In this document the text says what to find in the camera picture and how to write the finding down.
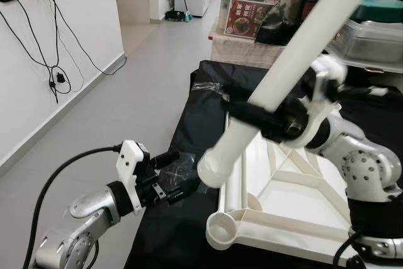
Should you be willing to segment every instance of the plastic storage box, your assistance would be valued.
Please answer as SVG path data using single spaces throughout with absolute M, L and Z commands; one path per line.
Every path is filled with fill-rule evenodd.
M 348 20 L 326 50 L 350 66 L 403 73 L 403 23 Z
M 226 35 L 254 38 L 263 18 L 277 2 L 278 0 L 221 0 L 217 29 Z M 229 26 L 231 30 L 225 31 L 229 20 L 233 22 Z

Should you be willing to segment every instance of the gray floor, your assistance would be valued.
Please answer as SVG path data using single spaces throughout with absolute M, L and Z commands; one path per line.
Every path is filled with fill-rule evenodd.
M 54 169 L 77 153 L 123 139 L 144 143 L 152 155 L 166 151 L 186 103 L 189 75 L 209 59 L 208 33 L 220 0 L 203 18 L 162 23 L 0 179 L 0 267 L 21 268 L 33 208 Z M 116 154 L 87 157 L 64 171 L 45 197 L 37 237 L 62 217 L 75 198 L 118 178 Z M 141 218 L 128 215 L 100 240 L 93 268 L 123 268 Z

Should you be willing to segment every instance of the mop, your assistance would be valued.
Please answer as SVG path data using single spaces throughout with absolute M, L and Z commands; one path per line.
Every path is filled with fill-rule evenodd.
M 190 20 L 193 19 L 193 15 L 188 11 L 188 6 L 186 4 L 186 0 L 183 0 L 183 1 L 184 1 L 184 6 L 186 8 L 186 14 L 184 16 L 184 22 L 189 22 Z

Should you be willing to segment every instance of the white plastic tube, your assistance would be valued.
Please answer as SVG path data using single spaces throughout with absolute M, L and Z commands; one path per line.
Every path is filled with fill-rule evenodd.
M 273 112 L 362 0 L 320 0 L 251 95 L 249 102 Z M 198 163 L 204 184 L 218 188 L 258 129 L 233 120 Z

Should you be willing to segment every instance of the black cloth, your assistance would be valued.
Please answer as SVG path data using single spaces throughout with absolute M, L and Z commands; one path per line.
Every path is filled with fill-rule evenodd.
M 202 61 L 195 83 L 221 83 L 253 90 L 267 70 Z M 293 90 L 302 96 L 297 85 Z M 403 160 L 403 109 L 381 108 L 362 101 L 345 101 L 341 114 L 359 125 L 366 136 L 393 150 Z M 224 100 L 213 90 L 193 90 L 183 110 L 170 149 L 196 154 L 196 161 L 224 131 Z M 210 247 L 206 221 L 217 211 L 218 190 L 195 192 L 178 205 L 147 209 L 133 242 L 125 269 L 138 268 L 331 268 L 330 265 L 294 258 L 239 244 L 225 251 Z

